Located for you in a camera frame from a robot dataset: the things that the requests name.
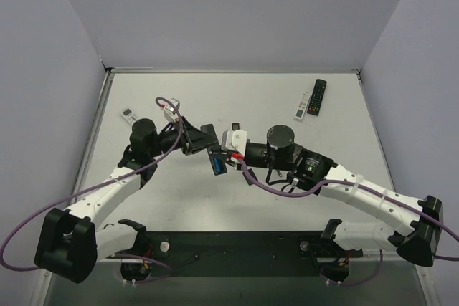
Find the black remote control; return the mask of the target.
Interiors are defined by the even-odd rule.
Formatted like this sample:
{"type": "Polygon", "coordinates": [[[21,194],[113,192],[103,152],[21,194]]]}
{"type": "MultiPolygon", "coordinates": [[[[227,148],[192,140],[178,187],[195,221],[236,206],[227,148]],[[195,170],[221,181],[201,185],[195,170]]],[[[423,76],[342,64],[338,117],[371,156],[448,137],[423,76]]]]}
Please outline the black remote control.
{"type": "Polygon", "coordinates": [[[211,137],[212,143],[206,145],[209,162],[215,176],[220,176],[227,172],[225,163],[225,154],[223,153],[213,124],[206,124],[200,127],[200,130],[211,137]]]}

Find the blue AAA battery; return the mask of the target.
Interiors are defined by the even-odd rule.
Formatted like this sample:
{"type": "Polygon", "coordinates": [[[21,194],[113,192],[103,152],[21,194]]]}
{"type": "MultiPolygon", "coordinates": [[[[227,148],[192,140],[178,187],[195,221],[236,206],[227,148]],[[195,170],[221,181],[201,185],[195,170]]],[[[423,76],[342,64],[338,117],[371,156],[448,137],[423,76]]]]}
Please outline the blue AAA battery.
{"type": "Polygon", "coordinates": [[[214,175],[219,176],[227,172],[227,167],[222,159],[212,158],[211,163],[214,175]]]}

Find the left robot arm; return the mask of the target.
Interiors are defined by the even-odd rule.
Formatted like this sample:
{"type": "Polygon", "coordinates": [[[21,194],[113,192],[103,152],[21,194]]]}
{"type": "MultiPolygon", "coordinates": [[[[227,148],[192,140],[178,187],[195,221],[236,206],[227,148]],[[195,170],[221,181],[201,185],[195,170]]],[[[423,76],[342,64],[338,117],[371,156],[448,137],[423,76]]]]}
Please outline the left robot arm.
{"type": "Polygon", "coordinates": [[[130,143],[118,165],[103,182],[64,210],[53,208],[43,221],[34,263],[75,283],[83,282],[97,262],[115,254],[138,257],[148,251],[146,227],[121,219],[100,225],[129,196],[153,177],[159,156],[181,150],[186,156],[217,147],[212,124],[195,128],[187,120],[158,131],[150,119],[132,126],[130,143]]]}

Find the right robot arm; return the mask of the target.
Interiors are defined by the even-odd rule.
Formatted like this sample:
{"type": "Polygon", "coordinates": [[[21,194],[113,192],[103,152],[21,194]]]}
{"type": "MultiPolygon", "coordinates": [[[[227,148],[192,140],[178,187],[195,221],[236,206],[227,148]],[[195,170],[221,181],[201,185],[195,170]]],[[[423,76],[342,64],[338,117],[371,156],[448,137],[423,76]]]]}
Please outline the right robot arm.
{"type": "Polygon", "coordinates": [[[315,194],[372,216],[371,221],[330,220],[322,237],[340,249],[396,252],[406,261],[431,267],[435,260],[443,222],[442,203],[433,196],[418,199],[405,196],[366,180],[319,153],[295,143],[286,125],[271,127],[264,144],[251,143],[239,128],[222,135],[221,149],[227,162],[242,169],[249,181],[251,168],[287,173],[291,198],[315,194]]]}

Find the slim white remote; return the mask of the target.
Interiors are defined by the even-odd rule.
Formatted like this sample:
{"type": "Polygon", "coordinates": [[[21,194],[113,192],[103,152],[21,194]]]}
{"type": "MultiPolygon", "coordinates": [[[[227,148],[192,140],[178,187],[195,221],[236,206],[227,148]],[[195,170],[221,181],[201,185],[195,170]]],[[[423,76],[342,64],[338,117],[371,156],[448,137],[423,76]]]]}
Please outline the slim white remote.
{"type": "Polygon", "coordinates": [[[295,121],[302,121],[304,118],[304,115],[306,114],[309,100],[310,100],[311,94],[309,92],[304,92],[301,96],[301,99],[298,103],[297,109],[295,111],[295,114],[293,116],[293,119],[295,121]]]}

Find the white AC remote left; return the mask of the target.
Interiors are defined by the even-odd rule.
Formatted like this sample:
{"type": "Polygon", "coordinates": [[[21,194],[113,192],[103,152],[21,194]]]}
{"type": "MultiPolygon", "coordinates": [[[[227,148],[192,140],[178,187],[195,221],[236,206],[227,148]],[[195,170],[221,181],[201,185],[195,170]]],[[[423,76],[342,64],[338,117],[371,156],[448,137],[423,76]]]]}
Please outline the white AC remote left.
{"type": "Polygon", "coordinates": [[[133,112],[133,110],[129,107],[121,110],[120,112],[121,117],[132,126],[135,122],[137,122],[140,118],[133,112]]]}

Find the black TV remote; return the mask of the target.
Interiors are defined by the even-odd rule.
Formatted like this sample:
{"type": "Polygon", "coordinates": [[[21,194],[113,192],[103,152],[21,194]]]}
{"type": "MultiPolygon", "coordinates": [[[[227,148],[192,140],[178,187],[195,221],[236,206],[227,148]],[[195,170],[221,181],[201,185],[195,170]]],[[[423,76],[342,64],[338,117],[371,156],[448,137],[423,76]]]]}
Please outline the black TV remote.
{"type": "Polygon", "coordinates": [[[317,79],[311,93],[309,104],[307,107],[307,113],[309,115],[318,116],[320,113],[321,105],[323,102],[323,97],[325,94],[327,86],[327,81],[322,79],[317,79]]]}

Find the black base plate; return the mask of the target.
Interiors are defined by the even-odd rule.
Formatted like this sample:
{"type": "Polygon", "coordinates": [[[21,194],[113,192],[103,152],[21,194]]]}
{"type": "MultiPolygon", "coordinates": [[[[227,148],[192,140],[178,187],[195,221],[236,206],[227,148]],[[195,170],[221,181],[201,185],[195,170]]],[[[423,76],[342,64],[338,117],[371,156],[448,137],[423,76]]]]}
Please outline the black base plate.
{"type": "Polygon", "coordinates": [[[310,277],[319,260],[351,257],[321,231],[148,231],[122,251],[154,263],[122,266],[128,279],[140,277],[310,277]]]}

